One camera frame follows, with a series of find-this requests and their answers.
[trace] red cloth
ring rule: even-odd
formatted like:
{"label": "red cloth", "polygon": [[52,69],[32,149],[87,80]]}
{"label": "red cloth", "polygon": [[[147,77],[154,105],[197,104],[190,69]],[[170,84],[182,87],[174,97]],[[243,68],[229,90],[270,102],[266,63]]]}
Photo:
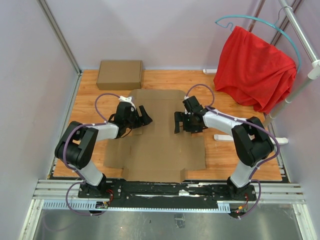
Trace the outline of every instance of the red cloth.
{"label": "red cloth", "polygon": [[290,57],[236,26],[223,46],[213,81],[215,90],[268,114],[290,93],[296,74]]}

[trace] brown box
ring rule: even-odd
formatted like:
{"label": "brown box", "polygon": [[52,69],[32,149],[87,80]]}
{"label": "brown box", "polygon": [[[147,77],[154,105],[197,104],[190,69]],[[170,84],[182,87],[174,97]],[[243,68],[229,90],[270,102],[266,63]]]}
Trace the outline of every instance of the brown box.
{"label": "brown box", "polygon": [[143,105],[153,122],[132,130],[132,135],[107,143],[104,165],[123,169],[127,181],[174,182],[186,179],[186,170],[206,168],[203,136],[174,134],[176,111],[185,110],[180,90],[136,89],[135,106]]}
{"label": "brown box", "polygon": [[96,85],[99,90],[134,90],[142,86],[141,60],[103,60]]}

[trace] wood surface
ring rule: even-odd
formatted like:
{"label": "wood surface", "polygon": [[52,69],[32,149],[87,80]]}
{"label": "wood surface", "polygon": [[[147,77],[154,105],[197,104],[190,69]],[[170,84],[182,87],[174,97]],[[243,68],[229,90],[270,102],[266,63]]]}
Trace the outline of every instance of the wood surface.
{"label": "wood surface", "polygon": [[[122,91],[101,91],[97,88],[96,80],[98,70],[85,70],[81,79],[78,93],[70,117],[71,121],[80,123],[101,123],[102,119],[96,113],[94,103],[98,95],[106,92],[127,96],[129,90]],[[213,90],[213,75],[205,75],[198,70],[145,70],[143,89],[171,89],[187,92],[188,89],[199,83],[207,84]],[[240,118],[256,116],[264,119],[262,113],[255,112],[251,106],[237,104],[229,95],[215,91],[214,107],[221,112]],[[195,95],[198,101],[204,106],[211,102],[212,96],[208,89],[196,87],[190,93]],[[119,101],[114,96],[100,98],[98,108],[101,113],[109,118],[115,113]],[[216,129],[206,129],[203,134],[205,141],[206,169],[188,171],[187,179],[198,180],[226,180],[235,170],[239,161],[233,142],[221,142],[213,139],[214,134],[223,134]],[[108,141],[97,142],[93,151],[92,160],[97,168],[109,178],[121,177],[122,169],[104,166],[105,148]],[[67,169],[59,160],[54,170],[55,177],[76,176]],[[253,176],[254,179],[264,181],[280,181],[281,174],[275,159],[265,163]]]}

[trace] blue hanger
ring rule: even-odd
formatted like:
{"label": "blue hanger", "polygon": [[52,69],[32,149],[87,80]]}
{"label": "blue hanger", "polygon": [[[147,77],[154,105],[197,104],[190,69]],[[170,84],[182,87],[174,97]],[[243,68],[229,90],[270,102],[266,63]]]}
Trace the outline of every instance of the blue hanger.
{"label": "blue hanger", "polygon": [[299,73],[300,68],[301,68],[301,56],[300,56],[300,53],[299,53],[298,48],[297,48],[296,44],[294,43],[294,41],[292,41],[292,39],[291,39],[284,31],[282,31],[280,28],[278,28],[277,26],[275,26],[274,24],[272,24],[272,23],[270,23],[270,22],[268,22],[268,21],[265,21],[265,20],[263,20],[263,19],[261,19],[261,18],[257,18],[257,17],[254,17],[254,16],[247,16],[247,15],[227,15],[227,16],[220,17],[217,21],[215,21],[215,23],[216,23],[217,25],[225,28],[225,29],[227,29],[227,28],[231,25],[230,30],[232,31],[232,30],[234,29],[234,24],[233,24],[232,22],[229,22],[226,26],[221,25],[221,24],[219,23],[220,20],[222,20],[222,19],[228,19],[228,18],[244,18],[244,19],[256,20],[256,21],[258,21],[258,22],[261,22],[261,23],[263,23],[263,24],[266,24],[266,25],[274,28],[275,30],[277,30],[278,32],[280,32],[281,34],[283,34],[283,35],[286,37],[286,39],[288,39],[288,41],[290,42],[290,44],[292,45],[292,47],[293,47],[293,49],[294,49],[294,51],[295,51],[295,54],[296,54],[296,56],[297,56],[297,58],[298,58],[298,63],[299,63],[299,64],[298,64],[298,68],[297,68],[297,73]]}

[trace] cardboard sheet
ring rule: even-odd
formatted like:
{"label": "cardboard sheet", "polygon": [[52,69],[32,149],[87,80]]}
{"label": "cardboard sheet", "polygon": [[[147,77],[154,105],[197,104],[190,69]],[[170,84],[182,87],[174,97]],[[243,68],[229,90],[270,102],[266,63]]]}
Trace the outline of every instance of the cardboard sheet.
{"label": "cardboard sheet", "polygon": [[153,122],[133,129],[132,135],[109,140],[105,166],[122,168],[127,181],[167,183],[183,182],[186,170],[206,168],[204,138],[183,131],[174,134],[174,113],[185,110],[183,91],[136,89],[130,96]]}

